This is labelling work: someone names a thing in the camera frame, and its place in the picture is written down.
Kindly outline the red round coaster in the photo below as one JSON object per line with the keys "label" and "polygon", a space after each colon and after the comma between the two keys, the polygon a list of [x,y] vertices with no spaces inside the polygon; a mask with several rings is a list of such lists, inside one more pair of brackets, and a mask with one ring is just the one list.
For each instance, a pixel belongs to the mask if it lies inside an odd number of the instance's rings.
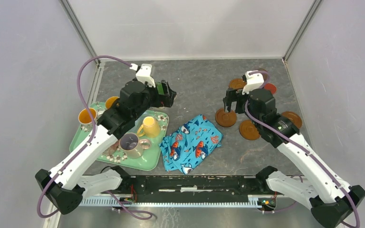
{"label": "red round coaster", "polygon": [[275,94],[275,93],[276,93],[276,91],[277,91],[276,86],[275,86],[275,85],[273,85],[272,83],[267,83],[267,84],[265,84],[264,89],[266,89],[266,90],[270,91],[272,94]]}

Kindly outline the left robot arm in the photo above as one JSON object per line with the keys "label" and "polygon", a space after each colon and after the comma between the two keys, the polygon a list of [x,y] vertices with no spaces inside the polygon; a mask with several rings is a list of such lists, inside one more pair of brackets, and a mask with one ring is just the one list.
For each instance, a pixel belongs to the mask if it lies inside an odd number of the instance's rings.
{"label": "left robot arm", "polygon": [[121,89],[120,96],[103,112],[93,129],[82,143],[58,165],[49,171],[39,170],[35,179],[42,193],[37,202],[37,213],[41,218],[40,207],[44,197],[55,205],[61,214],[76,209],[81,201],[108,190],[126,193],[130,180],[110,169],[94,176],[85,176],[85,171],[111,145],[135,126],[136,120],[151,107],[172,107],[177,93],[163,80],[148,83],[132,80]]}

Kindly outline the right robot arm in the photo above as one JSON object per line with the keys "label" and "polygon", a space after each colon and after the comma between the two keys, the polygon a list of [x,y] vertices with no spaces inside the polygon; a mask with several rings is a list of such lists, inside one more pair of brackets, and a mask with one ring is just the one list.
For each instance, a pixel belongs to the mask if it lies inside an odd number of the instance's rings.
{"label": "right robot arm", "polygon": [[350,185],[325,164],[294,123],[277,112],[275,98],[269,90],[258,88],[245,93],[242,89],[229,88],[223,102],[227,111],[235,102],[236,113],[244,113],[261,138],[289,158],[309,182],[299,182],[268,166],[256,175],[258,192],[267,194],[272,190],[290,197],[309,209],[325,228],[339,224],[351,227],[345,222],[351,214],[355,216],[355,227],[361,226],[357,206],[364,199],[365,190],[360,185]]}

